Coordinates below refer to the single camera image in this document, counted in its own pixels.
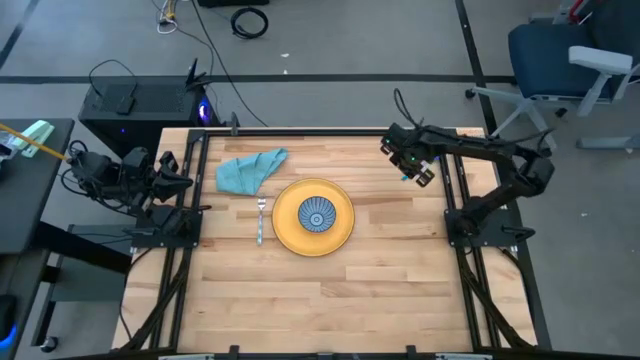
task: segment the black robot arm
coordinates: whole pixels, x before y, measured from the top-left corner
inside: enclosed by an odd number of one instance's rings
[[[389,160],[423,187],[434,177],[430,165],[446,154],[492,161],[509,170],[499,187],[482,197],[471,197],[456,212],[456,230],[466,236],[478,235],[487,216],[501,206],[520,196],[544,192],[554,172],[551,161],[538,151],[512,141],[461,136],[455,129],[432,125],[408,130],[394,123],[382,138],[381,150],[392,154]],[[520,167],[516,167],[514,157],[523,160]]]
[[[202,218],[199,209],[154,203],[155,199],[165,202],[193,184],[189,177],[177,173],[178,164],[171,152],[162,155],[158,161],[160,166],[155,170],[148,151],[141,147],[131,150],[121,163],[105,155],[86,151],[84,145],[83,148],[78,150],[70,147],[69,151],[70,171],[78,187],[84,191],[74,192],[111,210],[135,216],[136,228],[128,230],[137,236],[134,237],[134,245],[195,246],[199,232],[193,229],[199,228]]]

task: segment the blue light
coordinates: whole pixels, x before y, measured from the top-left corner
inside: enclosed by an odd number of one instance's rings
[[[8,349],[9,346],[11,346],[11,343],[13,343],[13,340],[16,338],[17,332],[18,332],[17,326],[13,325],[13,327],[11,328],[11,332],[9,333],[9,336],[7,336],[6,339],[0,341],[0,350]]]
[[[203,125],[211,125],[211,108],[206,98],[198,105],[198,117]]]

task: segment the wooden table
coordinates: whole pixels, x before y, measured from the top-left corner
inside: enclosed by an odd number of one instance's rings
[[[479,128],[458,131],[483,134]],[[165,129],[158,154],[170,150],[181,163],[187,133]],[[446,240],[442,177],[436,174],[426,188],[401,181],[379,142],[379,136],[210,140],[201,205],[213,208],[204,213],[200,246],[193,253],[179,352],[224,353],[230,345],[245,353],[404,352],[410,344],[419,352],[471,350],[456,258]],[[217,193],[215,170],[233,158],[278,147],[287,148],[289,157],[260,189],[267,207],[264,245],[257,247],[256,198]],[[497,186],[491,163],[466,158],[464,164],[471,195]],[[349,240],[320,258],[287,250],[270,221],[278,194],[312,177],[342,187],[356,212]],[[494,302],[520,335],[535,343],[518,269],[497,249],[483,253]],[[123,313],[132,332],[155,305],[164,257],[165,250],[153,250],[129,276]],[[161,345],[169,327],[165,321]],[[113,345],[125,341],[119,325]]]

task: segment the gray floor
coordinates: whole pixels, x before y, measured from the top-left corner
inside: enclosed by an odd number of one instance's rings
[[[485,75],[512,74],[506,36],[534,11],[559,1],[467,0],[469,19]],[[22,17],[27,0],[0,2],[0,44]],[[229,15],[233,9],[218,10]],[[265,7],[267,35],[242,41],[210,10],[203,17],[232,74],[418,73],[471,74],[453,0],[273,0]],[[208,64],[204,46],[175,33],[159,35],[150,0],[41,0],[0,75],[84,76],[98,62],[117,58],[136,74],[183,74],[194,57]],[[179,3],[181,28],[204,39],[188,3]],[[100,74],[124,74],[108,66]],[[214,73],[221,73],[216,64]],[[442,126],[483,126],[471,84],[452,83],[256,83],[238,84],[247,103],[271,125],[388,125],[401,121],[391,98],[400,87],[412,113]],[[517,91],[509,85],[496,85]],[[87,85],[0,85],[0,117],[75,118]],[[229,85],[214,86],[219,111],[236,111],[243,125],[257,122]],[[530,247],[555,349],[640,355],[640,233],[636,153],[586,152],[577,137],[637,130],[640,88],[614,107],[588,118],[573,113],[556,120],[560,144],[556,175],[547,192],[520,201],[523,222],[537,230]],[[500,122],[513,108],[493,102]],[[525,118],[506,136],[533,131]],[[109,153],[81,124],[73,138]],[[117,214],[69,195],[58,185],[44,219],[70,223],[119,223]],[[49,355],[22,346],[19,358],[44,359],[104,352],[116,324],[117,304],[64,304],[51,334],[62,344]],[[29,330],[25,339],[30,337]]]

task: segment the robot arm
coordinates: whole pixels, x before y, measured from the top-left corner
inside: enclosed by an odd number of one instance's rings
[[[548,158],[513,141],[460,136],[454,129],[432,125],[407,130],[394,123],[382,138],[381,150],[392,154],[391,163],[407,177],[416,178],[422,187],[434,178],[430,165],[446,154],[488,160],[509,169],[508,178],[499,187],[482,197],[471,197],[459,211],[456,229],[466,236],[477,236],[487,216],[501,206],[520,196],[544,192],[554,172]],[[514,157],[524,163],[516,167]]]

